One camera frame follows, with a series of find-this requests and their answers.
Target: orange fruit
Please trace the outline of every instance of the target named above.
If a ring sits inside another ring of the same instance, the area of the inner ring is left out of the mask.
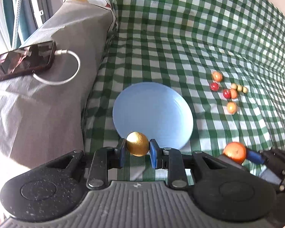
[[[220,81],[223,80],[223,75],[222,75],[220,72],[214,71],[214,72],[212,73],[212,79],[213,79],[214,81],[220,82]]]
[[[234,114],[236,113],[236,103],[235,102],[228,102],[227,104],[227,111],[230,113],[230,114]]]
[[[236,90],[230,89],[230,92],[231,92],[231,98],[232,99],[237,98],[237,91]]]
[[[243,164],[246,158],[246,147],[240,142],[231,142],[224,148],[223,154],[234,162]]]

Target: plate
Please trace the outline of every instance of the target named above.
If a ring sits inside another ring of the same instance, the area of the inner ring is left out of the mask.
[[[113,106],[117,133],[127,138],[131,132],[155,139],[159,147],[181,149],[193,130],[192,112],[173,89],[156,83],[141,82],[123,90]]]

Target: gingham fabric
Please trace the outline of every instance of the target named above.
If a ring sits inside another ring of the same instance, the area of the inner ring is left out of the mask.
[[[268,0],[113,0],[118,33],[103,59],[85,114],[85,149],[116,146],[112,109],[119,93],[142,81],[178,92],[194,118],[190,141],[181,150],[218,156],[240,141],[254,150],[285,150],[285,16]],[[211,73],[222,88],[248,87],[226,110],[222,92],[211,92]],[[150,157],[127,155],[120,180],[165,179]],[[254,174],[260,167],[245,161]]]

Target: red ball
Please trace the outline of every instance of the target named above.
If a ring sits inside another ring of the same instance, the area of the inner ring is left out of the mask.
[[[223,90],[223,96],[226,98],[226,99],[230,99],[231,98],[231,92],[229,89],[224,89]]]
[[[217,92],[219,90],[219,85],[216,82],[212,82],[210,84],[210,89],[214,92]]]

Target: black phone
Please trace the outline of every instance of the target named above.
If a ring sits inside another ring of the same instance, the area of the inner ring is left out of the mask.
[[[18,76],[38,74],[51,68],[56,43],[38,43],[0,55],[0,81]]]

